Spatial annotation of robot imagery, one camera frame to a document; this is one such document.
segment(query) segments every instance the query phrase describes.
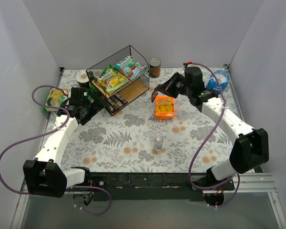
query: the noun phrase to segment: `blue plastic bag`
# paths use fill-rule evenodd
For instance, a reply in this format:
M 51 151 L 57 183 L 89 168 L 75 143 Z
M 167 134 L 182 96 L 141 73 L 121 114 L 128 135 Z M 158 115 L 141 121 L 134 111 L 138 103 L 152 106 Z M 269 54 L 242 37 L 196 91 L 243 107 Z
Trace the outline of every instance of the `blue plastic bag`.
M 214 72 L 214 74 L 216 75 L 217 79 L 219 80 L 219 84 L 221 86 L 221 89 L 224 91 L 225 88 L 228 86 L 228 84 L 230 82 L 230 75 L 229 75 L 229 73 L 227 73 L 224 70 L 217 70 L 216 72 Z M 214 77 L 212 75 L 210 75 L 210 79 L 209 79 L 209 82 L 208 82 L 206 88 L 207 89 L 211 89 L 216 94 L 220 94 L 218 84 L 217 84 L 216 80 L 214 79 Z

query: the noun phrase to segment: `brown can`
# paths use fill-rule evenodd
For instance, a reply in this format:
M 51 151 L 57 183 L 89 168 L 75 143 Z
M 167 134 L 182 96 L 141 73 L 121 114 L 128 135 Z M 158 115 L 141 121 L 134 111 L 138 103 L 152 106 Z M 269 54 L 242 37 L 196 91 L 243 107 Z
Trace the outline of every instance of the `brown can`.
M 157 78 L 160 75 L 161 61 L 158 58 L 152 58 L 149 61 L 150 77 Z

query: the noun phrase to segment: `orange box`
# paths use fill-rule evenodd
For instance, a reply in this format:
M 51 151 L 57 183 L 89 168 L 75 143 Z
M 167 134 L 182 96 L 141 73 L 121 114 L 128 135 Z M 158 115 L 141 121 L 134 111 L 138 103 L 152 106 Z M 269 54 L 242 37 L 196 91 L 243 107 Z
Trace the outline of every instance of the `orange box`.
M 156 97 L 155 118 L 160 120 L 173 120 L 175 116 L 174 98 L 169 96 Z

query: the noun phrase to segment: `tabletop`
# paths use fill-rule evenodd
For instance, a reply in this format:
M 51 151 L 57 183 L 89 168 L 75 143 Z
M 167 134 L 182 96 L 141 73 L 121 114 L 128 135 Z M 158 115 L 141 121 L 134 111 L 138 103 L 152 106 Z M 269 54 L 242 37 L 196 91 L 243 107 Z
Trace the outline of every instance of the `tabletop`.
M 204 77 L 210 75 L 206 69 L 201 70 Z M 78 86 L 75 76 L 79 71 L 64 70 L 59 87 Z M 162 68 L 158 78 L 150 78 L 150 89 L 115 116 L 102 109 L 86 125 L 80 125 L 63 154 L 62 170 L 84 166 L 91 172 L 187 172 L 195 151 L 214 122 L 192 106 L 186 96 L 175 99 L 175 118 L 170 122 L 155 120 L 155 104 L 151 103 L 154 87 L 181 71 L 182 68 Z M 231 85 L 224 91 L 224 96 L 227 106 L 240 117 Z M 53 128 L 55 117 L 52 112 L 47 131 Z M 156 152 L 153 142 L 158 135 L 163 137 L 163 147 Z M 205 172 L 226 160 L 232 147 L 227 135 L 217 128 L 194 162 L 192 171 Z

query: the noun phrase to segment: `white wall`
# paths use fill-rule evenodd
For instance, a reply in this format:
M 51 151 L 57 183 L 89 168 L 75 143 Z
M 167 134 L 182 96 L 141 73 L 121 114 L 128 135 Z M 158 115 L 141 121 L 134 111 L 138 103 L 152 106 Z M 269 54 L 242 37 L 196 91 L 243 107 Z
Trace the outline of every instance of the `white wall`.
M 46 114 L 31 100 L 41 84 L 56 85 L 59 68 L 21 0 L 0 0 L 0 152 L 15 141 L 40 134 Z M 45 101 L 46 91 L 38 94 Z M 15 189 L 23 182 L 22 165 L 37 153 L 39 140 L 12 148 L 3 157 L 4 179 Z M 0 183 L 0 229 L 10 228 L 18 194 Z
M 264 165 L 286 216 L 286 0 L 264 0 L 231 63 L 246 121 L 269 133 Z
M 263 0 L 24 0 L 60 67 L 131 44 L 162 66 L 230 63 Z

